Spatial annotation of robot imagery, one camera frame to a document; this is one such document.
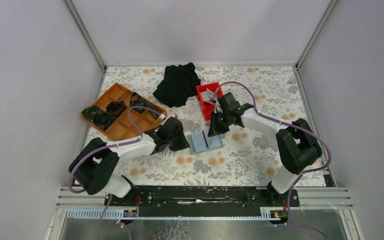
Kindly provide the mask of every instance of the white wall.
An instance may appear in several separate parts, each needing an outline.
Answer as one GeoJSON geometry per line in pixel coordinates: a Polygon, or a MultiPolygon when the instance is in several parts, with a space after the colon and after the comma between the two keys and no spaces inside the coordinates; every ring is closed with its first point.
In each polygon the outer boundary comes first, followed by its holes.
{"type": "Polygon", "coordinates": [[[0,240],[43,239],[99,77],[63,1],[0,0],[0,240]]]}
{"type": "Polygon", "coordinates": [[[108,65],[295,63],[329,0],[74,0],[108,65]]]}
{"type": "Polygon", "coordinates": [[[384,239],[384,1],[339,1],[302,74],[363,235],[384,239]]]}

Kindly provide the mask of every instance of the red box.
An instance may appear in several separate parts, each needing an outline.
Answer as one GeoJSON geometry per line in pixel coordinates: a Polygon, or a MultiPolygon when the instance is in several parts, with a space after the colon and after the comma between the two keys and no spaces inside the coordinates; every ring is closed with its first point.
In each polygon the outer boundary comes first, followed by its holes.
{"type": "MultiPolygon", "coordinates": [[[[211,112],[214,111],[216,106],[213,104],[204,102],[203,97],[201,96],[201,93],[205,92],[207,89],[215,92],[219,86],[220,86],[220,84],[218,81],[213,82],[213,83],[209,83],[209,84],[196,86],[196,91],[198,92],[197,97],[198,97],[198,100],[201,102],[201,105],[202,105],[202,113],[204,114],[204,118],[207,121],[211,119],[211,112]]],[[[222,92],[222,89],[220,88],[217,92],[217,98],[220,98],[221,96],[223,96],[223,92],[222,92]]]]}

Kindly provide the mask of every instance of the floral mat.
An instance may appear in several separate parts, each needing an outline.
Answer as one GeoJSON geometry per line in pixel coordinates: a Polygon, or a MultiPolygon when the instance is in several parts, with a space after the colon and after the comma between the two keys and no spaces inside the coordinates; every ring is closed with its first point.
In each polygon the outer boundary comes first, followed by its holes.
{"type": "MultiPolygon", "coordinates": [[[[153,91],[163,80],[164,69],[160,66],[108,67],[101,94],[114,83],[120,83],[165,108],[169,115],[177,114],[185,135],[206,128],[196,97],[190,97],[185,106],[173,108],[153,97],[153,91]]],[[[201,84],[243,83],[255,95],[258,108],[267,114],[291,121],[306,118],[291,66],[197,66],[195,71],[201,84]]],[[[232,92],[240,104],[252,104],[248,92],[239,85],[227,84],[222,90],[223,93],[232,92]]],[[[111,141],[91,127],[86,144],[96,137],[111,141]]],[[[184,149],[120,159],[114,174],[127,176],[135,185],[266,186],[282,166],[277,143],[255,130],[231,126],[223,144],[223,148],[193,155],[189,149],[184,149]]],[[[319,165],[317,160],[310,168],[319,165]]],[[[298,186],[325,186],[322,172],[304,175],[298,186]]]]}

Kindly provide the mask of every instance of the orange tray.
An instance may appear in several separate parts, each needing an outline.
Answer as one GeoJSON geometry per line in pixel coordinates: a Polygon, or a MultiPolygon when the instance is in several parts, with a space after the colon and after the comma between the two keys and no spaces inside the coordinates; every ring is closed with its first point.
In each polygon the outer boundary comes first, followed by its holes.
{"type": "MultiPolygon", "coordinates": [[[[87,120],[83,116],[81,116],[81,118],[86,123],[88,123],[95,129],[97,129],[98,131],[100,131],[101,133],[103,133],[105,136],[107,136],[109,139],[113,141],[120,141],[120,140],[136,137],[140,134],[136,130],[136,128],[133,126],[132,122],[130,122],[127,116],[127,112],[130,107],[130,98],[132,94],[133,94],[132,90],[116,82],[106,92],[104,92],[104,94],[100,96],[95,103],[93,103],[93,105],[98,106],[104,112],[106,111],[107,105],[114,101],[117,101],[117,102],[124,101],[124,104],[127,107],[127,109],[117,118],[117,120],[115,120],[105,131],[98,128],[93,122],[87,120]]],[[[167,111],[164,108],[155,104],[153,105],[155,106],[156,110],[160,114],[164,114],[167,116],[167,111]]],[[[154,129],[163,122],[163,120],[160,118],[154,119],[154,116],[149,110],[145,110],[142,114],[140,114],[139,112],[132,109],[130,111],[130,115],[133,121],[139,126],[139,128],[143,132],[150,129],[154,129]]]]}

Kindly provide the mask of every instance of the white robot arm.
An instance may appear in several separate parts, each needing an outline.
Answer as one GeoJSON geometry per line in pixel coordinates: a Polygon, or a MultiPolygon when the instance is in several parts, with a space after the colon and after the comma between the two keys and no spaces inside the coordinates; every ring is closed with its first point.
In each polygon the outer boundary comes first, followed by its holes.
{"type": "MultiPolygon", "coordinates": [[[[229,126],[234,124],[254,129],[277,141],[283,166],[267,188],[273,188],[278,194],[286,193],[300,173],[322,155],[322,149],[314,137],[259,116],[253,105],[249,103],[240,105],[232,93],[219,97],[217,101],[220,107],[216,109],[220,110],[211,113],[208,132],[210,137],[228,132],[229,126]]],[[[311,132],[309,124],[304,119],[298,119],[292,124],[311,132]]]]}
{"type": "Polygon", "coordinates": [[[127,161],[162,152],[166,148],[171,151],[189,148],[183,125],[174,117],[166,118],[158,129],[145,131],[142,136],[109,143],[98,137],[92,139],[71,163],[68,171],[89,195],[105,192],[123,198],[132,184],[127,178],[113,174],[119,159],[127,161]]]}

